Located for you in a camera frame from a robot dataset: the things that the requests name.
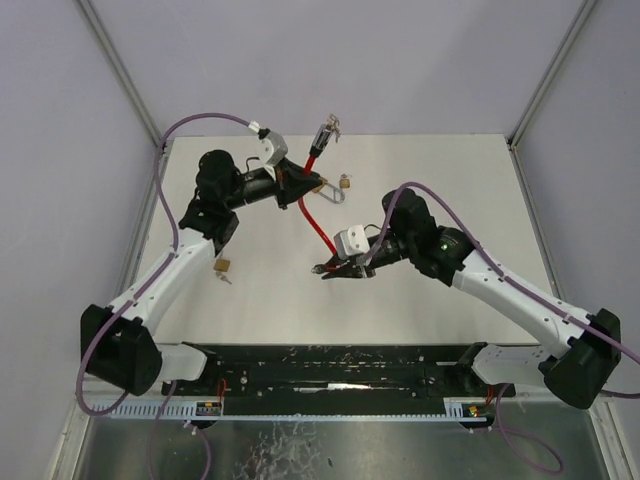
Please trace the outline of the red cable lock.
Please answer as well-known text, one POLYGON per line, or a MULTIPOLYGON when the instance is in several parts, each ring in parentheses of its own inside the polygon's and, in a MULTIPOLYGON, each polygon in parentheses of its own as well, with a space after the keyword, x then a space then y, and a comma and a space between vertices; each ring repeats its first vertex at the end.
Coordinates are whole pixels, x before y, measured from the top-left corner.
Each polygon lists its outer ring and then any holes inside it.
MULTIPOLYGON (((320 178, 324 177, 330 183, 338 186, 337 166, 340 156, 334 152, 335 148, 332 148, 329 154, 325 154, 331 140, 329 139, 329 132, 325 129, 326 120, 320 125, 314 140, 310 144, 309 156, 304 170, 306 173, 319 173, 320 178)), ((328 260, 336 255, 334 235, 337 232, 337 222, 339 220, 338 206, 312 192, 298 201, 298 207, 304 219, 328 249, 328 260)))

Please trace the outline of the silver key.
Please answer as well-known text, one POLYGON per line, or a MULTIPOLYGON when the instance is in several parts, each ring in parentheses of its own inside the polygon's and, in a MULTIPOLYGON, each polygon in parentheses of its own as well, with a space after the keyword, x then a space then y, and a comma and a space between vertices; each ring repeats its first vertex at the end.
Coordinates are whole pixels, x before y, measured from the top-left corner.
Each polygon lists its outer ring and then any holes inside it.
POLYGON ((328 115, 325 129, 329 132, 329 139, 333 139, 335 142, 339 141, 341 136, 340 120, 335 114, 328 115))

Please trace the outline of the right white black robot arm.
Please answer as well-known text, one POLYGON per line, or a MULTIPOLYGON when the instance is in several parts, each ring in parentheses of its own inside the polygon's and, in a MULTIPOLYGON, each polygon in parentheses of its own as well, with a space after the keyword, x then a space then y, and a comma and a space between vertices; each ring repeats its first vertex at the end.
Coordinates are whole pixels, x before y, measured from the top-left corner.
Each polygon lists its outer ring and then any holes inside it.
POLYGON ((325 280, 368 279, 408 261, 420 274, 470 295, 515 323, 536 347, 480 346, 472 371, 486 384, 548 389, 569 406, 588 409, 602 394, 622 356, 620 321, 606 309, 590 313, 514 274, 485 250, 457 215, 437 224, 425 201, 432 190, 406 182, 382 199, 378 234, 362 225, 334 237, 336 252, 313 273, 325 280))

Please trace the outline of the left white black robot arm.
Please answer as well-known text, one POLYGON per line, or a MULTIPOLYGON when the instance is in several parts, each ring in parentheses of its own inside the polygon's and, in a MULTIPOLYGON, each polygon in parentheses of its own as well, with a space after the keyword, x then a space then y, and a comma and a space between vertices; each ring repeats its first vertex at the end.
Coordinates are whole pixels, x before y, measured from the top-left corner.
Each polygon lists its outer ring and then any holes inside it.
POLYGON ((238 208, 269 198, 287 208, 321 186, 319 174, 282 159, 273 170, 241 172, 224 150, 205 153, 195 191, 167 251, 106 307, 90 305, 80 320, 81 367, 125 393, 141 396, 156 382, 194 381, 206 354, 184 342, 158 344, 153 335, 187 284, 231 240, 238 208))

